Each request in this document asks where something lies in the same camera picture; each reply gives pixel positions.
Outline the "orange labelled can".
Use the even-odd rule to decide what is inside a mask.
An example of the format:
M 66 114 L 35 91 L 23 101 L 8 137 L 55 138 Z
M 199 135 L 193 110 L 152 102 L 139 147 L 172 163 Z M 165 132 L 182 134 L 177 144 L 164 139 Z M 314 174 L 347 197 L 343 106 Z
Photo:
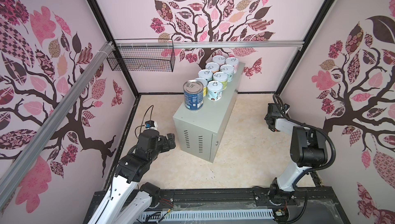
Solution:
M 213 74 L 215 74 L 215 73 L 219 72 L 220 65 L 218 63 L 215 63 L 215 62 L 209 62 L 206 65 L 205 69 L 207 69 L 207 70 L 211 71 Z

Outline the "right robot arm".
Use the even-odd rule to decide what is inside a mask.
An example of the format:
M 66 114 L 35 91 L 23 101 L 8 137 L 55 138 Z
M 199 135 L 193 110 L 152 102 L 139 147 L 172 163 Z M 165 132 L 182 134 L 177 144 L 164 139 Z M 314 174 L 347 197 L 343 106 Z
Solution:
M 336 158 L 334 143 L 317 127 L 292 120 L 285 105 L 269 103 L 265 121 L 273 132 L 291 136 L 291 161 L 285 171 L 270 185 L 268 197 L 276 205 L 289 200 L 298 182 L 307 174 L 330 167 Z

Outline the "yellow labelled can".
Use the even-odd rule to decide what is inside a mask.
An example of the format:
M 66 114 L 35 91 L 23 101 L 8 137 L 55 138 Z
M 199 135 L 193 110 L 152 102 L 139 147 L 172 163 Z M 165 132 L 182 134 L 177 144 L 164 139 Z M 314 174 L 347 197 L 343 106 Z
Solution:
M 208 85 L 208 81 L 204 78 L 196 78 L 196 81 L 199 81 L 200 83 L 202 83 L 203 85 L 203 96 L 205 97 L 207 95 L 207 85 Z

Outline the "tall blue labelled can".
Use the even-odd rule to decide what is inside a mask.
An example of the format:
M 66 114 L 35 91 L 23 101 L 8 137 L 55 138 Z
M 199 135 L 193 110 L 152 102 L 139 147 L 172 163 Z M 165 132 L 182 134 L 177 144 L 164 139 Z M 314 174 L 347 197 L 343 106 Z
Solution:
M 191 111 L 201 109 L 203 106 L 203 84 L 197 80 L 189 80 L 184 83 L 183 90 L 185 107 Z

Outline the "grey teal can front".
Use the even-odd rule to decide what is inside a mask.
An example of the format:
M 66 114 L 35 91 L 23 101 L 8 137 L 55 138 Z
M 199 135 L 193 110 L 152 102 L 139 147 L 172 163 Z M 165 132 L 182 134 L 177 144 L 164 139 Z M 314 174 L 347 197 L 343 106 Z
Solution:
M 220 67 L 220 70 L 221 70 L 221 72 L 223 72 L 227 75 L 227 82 L 228 83 L 233 80 L 235 69 L 232 65 L 224 64 Z

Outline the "green labelled can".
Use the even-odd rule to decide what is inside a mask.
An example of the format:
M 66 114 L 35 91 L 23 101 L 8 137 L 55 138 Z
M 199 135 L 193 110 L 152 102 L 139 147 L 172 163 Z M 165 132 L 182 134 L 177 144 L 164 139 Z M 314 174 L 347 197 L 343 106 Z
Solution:
M 220 82 L 223 85 L 223 90 L 227 87 L 228 75 L 224 72 L 216 72 L 213 74 L 213 80 Z

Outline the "small light blue can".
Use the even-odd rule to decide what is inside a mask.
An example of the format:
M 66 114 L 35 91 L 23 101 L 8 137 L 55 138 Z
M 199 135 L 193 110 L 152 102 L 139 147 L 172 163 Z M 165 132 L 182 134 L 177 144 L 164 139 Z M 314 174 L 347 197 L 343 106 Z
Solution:
M 213 80 L 213 72 L 207 69 L 200 70 L 198 72 L 198 77 L 206 79 L 208 82 Z

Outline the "pink white labelled can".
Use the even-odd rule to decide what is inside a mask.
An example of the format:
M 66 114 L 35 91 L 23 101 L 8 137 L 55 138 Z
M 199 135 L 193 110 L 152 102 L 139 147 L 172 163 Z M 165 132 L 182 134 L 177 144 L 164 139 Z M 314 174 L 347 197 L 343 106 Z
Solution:
M 228 57 L 225 60 L 226 64 L 229 64 L 231 66 L 233 66 L 234 68 L 234 73 L 237 73 L 238 67 L 239 67 L 239 59 L 236 57 Z

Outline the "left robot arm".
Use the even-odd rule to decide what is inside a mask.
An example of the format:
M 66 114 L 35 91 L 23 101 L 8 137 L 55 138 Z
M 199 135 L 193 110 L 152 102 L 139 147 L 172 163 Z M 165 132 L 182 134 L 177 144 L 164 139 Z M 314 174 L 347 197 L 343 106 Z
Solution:
M 137 144 L 118 162 L 110 188 L 88 223 L 133 224 L 146 209 L 156 207 L 160 188 L 151 183 L 143 184 L 130 204 L 124 204 L 158 155 L 175 147 L 173 133 L 163 136 L 155 129 L 144 130 Z

